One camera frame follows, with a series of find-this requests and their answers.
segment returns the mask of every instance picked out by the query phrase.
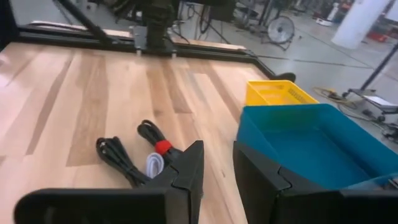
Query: metal pole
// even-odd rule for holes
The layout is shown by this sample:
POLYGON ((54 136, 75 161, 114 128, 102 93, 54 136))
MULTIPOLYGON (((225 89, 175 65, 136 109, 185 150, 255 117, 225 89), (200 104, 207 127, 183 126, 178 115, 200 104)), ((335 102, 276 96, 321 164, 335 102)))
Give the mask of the metal pole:
POLYGON ((379 73, 384 69, 384 67, 387 65, 387 63, 390 61, 392 56, 397 52, 398 50, 398 44, 394 46, 394 48, 391 50, 391 52, 384 58, 384 60, 380 63, 380 65, 374 70, 372 75, 363 83, 361 90, 365 90, 372 82, 373 80, 379 75, 379 73))
POLYGON ((274 3, 275 3, 275 0, 269 0, 267 12, 266 12, 264 20, 262 22, 262 24, 264 26, 268 25, 269 16, 271 15, 272 9, 274 8, 274 3))
POLYGON ((264 8, 262 9, 262 13, 259 19, 259 25, 262 25, 262 22, 264 21, 264 17, 266 16, 267 13, 269 13, 269 8, 272 7, 272 2, 274 0, 267 0, 267 2, 264 4, 264 8))
POLYGON ((80 10, 69 0, 57 0, 70 14, 72 14, 83 26, 87 28, 103 44, 111 44, 112 39, 96 24, 89 20, 80 10))

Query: blue plastic tray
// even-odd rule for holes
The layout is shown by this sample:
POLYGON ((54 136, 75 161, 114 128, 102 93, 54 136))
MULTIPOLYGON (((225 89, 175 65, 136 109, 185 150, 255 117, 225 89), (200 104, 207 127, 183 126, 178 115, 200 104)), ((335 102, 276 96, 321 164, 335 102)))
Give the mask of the blue plastic tray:
POLYGON ((326 189, 398 172, 398 155, 331 105, 247 106, 237 141, 326 189))

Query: yellow plastic crate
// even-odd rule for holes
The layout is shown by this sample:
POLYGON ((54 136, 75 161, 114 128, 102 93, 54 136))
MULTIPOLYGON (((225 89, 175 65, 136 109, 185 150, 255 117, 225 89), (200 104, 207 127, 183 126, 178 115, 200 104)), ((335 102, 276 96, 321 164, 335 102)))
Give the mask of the yellow plastic crate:
POLYGON ((249 81, 246 105, 298 105, 319 103, 296 84, 287 80, 249 81))

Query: concrete floor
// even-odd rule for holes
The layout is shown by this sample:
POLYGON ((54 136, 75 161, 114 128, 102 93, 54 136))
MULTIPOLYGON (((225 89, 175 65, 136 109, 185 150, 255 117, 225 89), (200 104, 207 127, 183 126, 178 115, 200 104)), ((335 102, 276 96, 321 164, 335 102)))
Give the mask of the concrete floor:
MULTIPOLYGON (((27 24, 33 20, 66 22, 52 0, 12 0, 12 4, 19 24, 27 24)), ((86 12, 86 15, 104 29, 129 30, 128 27, 132 25, 131 22, 123 20, 119 24, 115 24, 115 18, 102 6, 96 12, 86 12)), ((334 89, 338 93, 349 88, 359 88, 396 43, 395 40, 389 40, 387 43, 381 44, 365 39, 358 49, 348 50, 336 46, 330 41, 337 26, 320 26, 309 15, 287 14, 287 16, 294 21, 295 37, 290 48, 285 52, 275 45, 260 44, 258 37, 247 31, 242 32, 232 24, 224 22, 222 30, 221 22, 213 21, 212 25, 222 32, 232 44, 243 45, 261 55, 261 60, 276 73, 296 73, 296 84, 322 103, 331 102, 316 95, 313 87, 334 89)), ((195 38, 196 19, 194 17, 182 25, 182 34, 188 39, 195 38)), ((209 31, 206 40, 221 42, 220 37, 213 30, 209 31)), ((398 95, 397 61, 398 55, 391 60, 371 85, 371 88, 376 89, 381 97, 395 104, 398 104, 396 97, 398 95)), ((355 122, 392 150, 398 152, 398 145, 384 139, 379 128, 365 121, 355 120, 355 122)))

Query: wooden tabletop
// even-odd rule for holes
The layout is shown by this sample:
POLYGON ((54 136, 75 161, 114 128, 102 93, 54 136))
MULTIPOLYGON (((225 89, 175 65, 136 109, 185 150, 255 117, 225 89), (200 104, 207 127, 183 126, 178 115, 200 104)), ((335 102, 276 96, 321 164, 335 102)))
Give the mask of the wooden tabletop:
POLYGON ((136 131, 154 121, 179 149, 205 142, 200 223, 246 223, 232 145, 251 64, 31 44, 9 44, 0 62, 0 223, 16 202, 49 187, 131 188, 95 151, 119 136, 144 170, 154 148, 136 131))

